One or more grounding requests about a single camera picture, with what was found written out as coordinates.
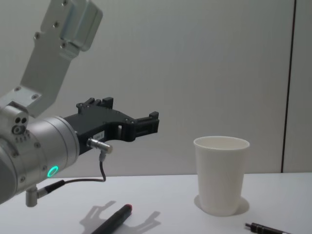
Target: white paper cup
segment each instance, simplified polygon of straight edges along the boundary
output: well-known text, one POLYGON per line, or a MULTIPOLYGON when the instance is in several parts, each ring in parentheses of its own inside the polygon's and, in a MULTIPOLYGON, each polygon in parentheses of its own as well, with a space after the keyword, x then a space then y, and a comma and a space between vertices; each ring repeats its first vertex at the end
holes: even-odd
POLYGON ((203 211, 215 216, 233 215, 239 206, 250 144, 229 136, 194 140, 199 201, 203 211))

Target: marker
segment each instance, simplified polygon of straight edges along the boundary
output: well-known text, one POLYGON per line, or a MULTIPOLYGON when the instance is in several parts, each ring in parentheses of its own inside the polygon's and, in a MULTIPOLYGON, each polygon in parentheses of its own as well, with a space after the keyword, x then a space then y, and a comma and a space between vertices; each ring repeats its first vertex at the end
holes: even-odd
POLYGON ((124 205, 91 234, 111 234, 131 215, 132 205, 124 205))
POLYGON ((269 228, 269 227, 266 227, 257 223, 252 223, 252 224, 246 223, 245 226, 250 228, 251 232, 258 233, 258 234, 290 234, 290 233, 283 232, 278 229, 269 228))

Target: gray wall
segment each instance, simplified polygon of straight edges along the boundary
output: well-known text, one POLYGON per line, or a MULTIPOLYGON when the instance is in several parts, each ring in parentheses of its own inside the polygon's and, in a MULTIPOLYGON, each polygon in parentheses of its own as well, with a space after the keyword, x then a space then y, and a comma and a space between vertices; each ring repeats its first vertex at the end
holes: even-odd
POLYGON ((312 172, 312 1, 298 0, 292 53, 285 172, 312 172))
MULTIPOLYGON (((158 134, 110 142, 109 175, 195 173, 193 139, 206 135, 247 139, 248 172, 280 172, 293 0, 94 2, 104 11, 94 44, 42 117, 108 96, 133 117, 159 111, 158 134)), ((1 2, 1 94, 19 83, 48 3, 1 2)), ((99 175, 97 162, 92 151, 59 176, 99 175)))

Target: table surface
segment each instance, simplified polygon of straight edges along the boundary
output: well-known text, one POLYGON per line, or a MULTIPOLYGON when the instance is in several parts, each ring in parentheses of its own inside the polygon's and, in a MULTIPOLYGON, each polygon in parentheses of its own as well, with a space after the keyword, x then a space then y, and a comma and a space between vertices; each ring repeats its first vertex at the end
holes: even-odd
POLYGON ((160 175, 67 184, 34 208, 22 193, 0 205, 0 233, 90 234, 127 203, 133 213, 116 234, 249 234, 246 222, 312 233, 312 173, 246 174, 241 206, 230 217, 200 210, 197 190, 196 175, 160 175))

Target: label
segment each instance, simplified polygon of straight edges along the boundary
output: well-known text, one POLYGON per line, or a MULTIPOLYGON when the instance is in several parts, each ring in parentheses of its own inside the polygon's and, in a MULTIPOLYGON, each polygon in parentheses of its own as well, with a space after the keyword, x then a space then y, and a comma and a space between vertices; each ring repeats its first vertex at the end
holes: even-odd
POLYGON ((102 131, 102 132, 100 132, 98 134, 95 134, 93 136, 93 139, 94 140, 102 140, 104 137, 105 137, 105 131, 102 131))

